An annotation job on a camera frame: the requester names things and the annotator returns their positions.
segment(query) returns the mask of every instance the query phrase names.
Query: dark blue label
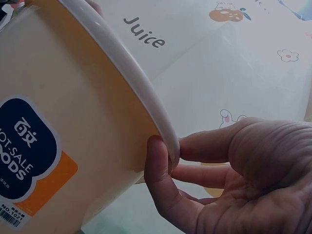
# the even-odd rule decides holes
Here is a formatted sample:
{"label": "dark blue label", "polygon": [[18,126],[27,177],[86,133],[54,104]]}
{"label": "dark blue label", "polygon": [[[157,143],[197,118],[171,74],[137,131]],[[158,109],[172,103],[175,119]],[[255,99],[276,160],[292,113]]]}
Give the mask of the dark blue label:
{"label": "dark blue label", "polygon": [[0,196],[19,199],[58,156],[52,131],[23,99],[0,107]]}

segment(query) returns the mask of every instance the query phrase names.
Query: hand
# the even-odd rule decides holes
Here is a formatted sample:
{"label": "hand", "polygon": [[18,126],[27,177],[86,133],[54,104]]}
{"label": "hand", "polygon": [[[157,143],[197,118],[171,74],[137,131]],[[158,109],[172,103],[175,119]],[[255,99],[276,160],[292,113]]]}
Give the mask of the hand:
{"label": "hand", "polygon": [[89,3],[89,5],[92,6],[92,8],[95,9],[103,17],[102,9],[97,3],[92,0],[86,0],[86,2]]}
{"label": "hand", "polygon": [[[188,234],[312,233],[312,125],[242,120],[180,141],[181,158],[221,166],[179,165],[168,173],[162,140],[149,140],[145,181],[158,212]],[[223,188],[197,199],[172,178]]]}

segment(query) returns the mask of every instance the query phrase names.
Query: finger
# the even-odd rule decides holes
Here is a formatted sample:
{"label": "finger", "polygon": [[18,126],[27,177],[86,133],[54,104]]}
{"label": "finger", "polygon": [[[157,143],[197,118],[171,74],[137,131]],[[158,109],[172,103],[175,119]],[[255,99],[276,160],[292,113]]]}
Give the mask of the finger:
{"label": "finger", "polygon": [[174,179],[198,184],[205,188],[223,189],[230,169],[230,165],[191,166],[180,164],[174,169],[171,176]]}
{"label": "finger", "polygon": [[209,198],[198,199],[197,202],[206,206],[206,205],[209,205],[213,202],[216,202],[217,200],[218,200],[218,197],[209,197]]}
{"label": "finger", "polygon": [[179,189],[179,192],[182,196],[186,197],[187,199],[192,200],[192,201],[196,201],[196,202],[198,202],[204,206],[211,204],[211,203],[218,200],[218,197],[208,197],[208,198],[197,199],[196,197],[189,195],[188,193],[184,192],[183,190]]}
{"label": "finger", "polygon": [[96,10],[96,12],[98,12],[101,16],[103,16],[103,12],[102,12],[102,9],[101,7],[95,3],[94,1],[92,0],[86,0],[87,3],[89,3],[89,5]]}
{"label": "finger", "polygon": [[149,139],[145,182],[158,212],[186,233],[194,233],[203,205],[184,197],[168,174],[168,151],[158,136]]}
{"label": "finger", "polygon": [[234,136],[243,128],[261,122],[246,118],[232,126],[190,135],[180,140],[181,158],[187,161],[206,163],[228,162],[228,150]]}
{"label": "finger", "polygon": [[186,193],[186,192],[183,191],[183,190],[180,190],[180,189],[179,189],[179,193],[180,193],[182,196],[184,196],[184,197],[186,197],[187,199],[189,199],[189,200],[198,201],[198,199],[197,199],[196,197],[193,197],[193,196],[189,195],[188,193]]}

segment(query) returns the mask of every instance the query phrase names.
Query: white bucket rim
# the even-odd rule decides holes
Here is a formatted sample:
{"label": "white bucket rim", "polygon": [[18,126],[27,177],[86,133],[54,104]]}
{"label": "white bucket rim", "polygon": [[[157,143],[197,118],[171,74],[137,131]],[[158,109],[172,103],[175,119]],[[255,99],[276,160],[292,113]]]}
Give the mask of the white bucket rim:
{"label": "white bucket rim", "polygon": [[170,160],[173,166],[176,167],[180,156],[178,137],[150,80],[137,61],[107,24],[105,19],[103,19],[85,0],[58,1],[90,34],[132,88],[152,118],[168,148]]}

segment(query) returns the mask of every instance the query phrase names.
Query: beige bucket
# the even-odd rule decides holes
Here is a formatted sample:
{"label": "beige bucket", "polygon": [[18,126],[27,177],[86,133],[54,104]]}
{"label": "beige bucket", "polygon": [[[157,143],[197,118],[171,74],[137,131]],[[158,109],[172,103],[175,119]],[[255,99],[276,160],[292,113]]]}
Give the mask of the beige bucket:
{"label": "beige bucket", "polygon": [[0,33],[1,234],[76,232],[142,176],[151,135],[178,161],[145,74],[85,1],[64,2]]}

